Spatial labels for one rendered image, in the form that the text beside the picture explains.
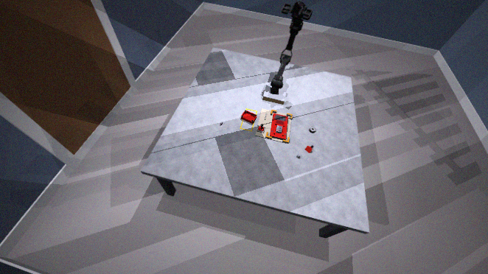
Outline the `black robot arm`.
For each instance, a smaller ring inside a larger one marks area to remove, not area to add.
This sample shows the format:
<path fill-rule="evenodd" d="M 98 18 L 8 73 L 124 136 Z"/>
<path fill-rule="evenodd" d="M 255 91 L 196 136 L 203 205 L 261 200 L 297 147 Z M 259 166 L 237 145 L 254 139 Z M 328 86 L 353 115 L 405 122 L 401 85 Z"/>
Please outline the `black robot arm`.
<path fill-rule="evenodd" d="M 299 4 L 300 7 L 304 8 L 302 11 L 306 12 L 306 10 L 307 10 L 306 4 L 304 4 L 301 1 L 298 1 L 297 3 Z M 288 41 L 288 45 L 286 46 L 286 49 L 291 50 L 291 54 L 292 54 L 292 48 L 293 48 L 293 43 L 295 41 L 295 38 L 298 35 L 298 31 L 300 31 L 302 28 L 302 25 L 303 25 L 302 22 L 303 22 L 303 19 L 301 19 L 300 22 L 298 22 L 298 23 L 292 22 L 290 25 L 290 39 Z M 284 85 L 282 75 L 283 75 L 283 72 L 285 70 L 285 66 L 288 65 L 288 63 L 290 62 L 291 57 L 293 55 L 293 54 L 291 56 L 286 55 L 286 54 L 283 54 L 283 52 L 282 52 L 281 57 L 280 57 L 281 66 L 279 67 L 278 74 L 275 74 L 274 78 L 271 81 L 271 86 L 272 86 L 271 94 L 278 94 L 279 95 L 279 89 L 281 89 Z"/>

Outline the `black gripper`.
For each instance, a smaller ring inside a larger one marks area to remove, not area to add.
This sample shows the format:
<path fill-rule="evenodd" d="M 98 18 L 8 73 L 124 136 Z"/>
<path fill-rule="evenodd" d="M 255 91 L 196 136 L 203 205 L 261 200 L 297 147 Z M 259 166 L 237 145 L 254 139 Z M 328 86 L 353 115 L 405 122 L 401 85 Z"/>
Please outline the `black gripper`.
<path fill-rule="evenodd" d="M 303 15 L 302 19 L 309 20 L 310 16 L 313 13 L 312 10 L 307 9 L 307 12 L 305 12 L 305 11 L 302 11 L 303 9 L 304 8 L 300 7 L 299 4 L 297 3 L 297 1 L 295 2 L 295 4 L 292 7 L 290 7 L 289 4 L 285 3 L 283 5 L 283 8 L 282 8 L 282 13 L 284 13 L 284 14 L 292 13 L 291 14 L 291 17 L 292 17 L 291 21 L 293 21 L 294 23 L 298 23 L 298 22 L 300 22 L 302 15 Z"/>

